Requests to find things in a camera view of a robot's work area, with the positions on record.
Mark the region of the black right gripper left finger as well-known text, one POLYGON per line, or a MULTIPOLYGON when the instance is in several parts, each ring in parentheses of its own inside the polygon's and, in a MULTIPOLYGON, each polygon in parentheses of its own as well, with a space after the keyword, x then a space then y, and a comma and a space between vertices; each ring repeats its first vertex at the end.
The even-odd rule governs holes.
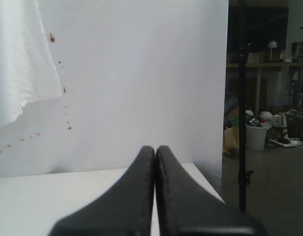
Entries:
POLYGON ((59 220, 51 236, 149 236, 154 149, 143 146, 123 176, 99 198, 59 220))

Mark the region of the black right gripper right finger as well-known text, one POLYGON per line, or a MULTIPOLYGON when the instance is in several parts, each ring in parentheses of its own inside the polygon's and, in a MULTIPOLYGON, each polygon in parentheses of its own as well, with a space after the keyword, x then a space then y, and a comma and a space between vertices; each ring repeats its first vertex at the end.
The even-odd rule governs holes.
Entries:
POLYGON ((156 151, 156 202, 162 236, 265 236, 256 218, 226 205, 199 185, 168 146, 156 151))

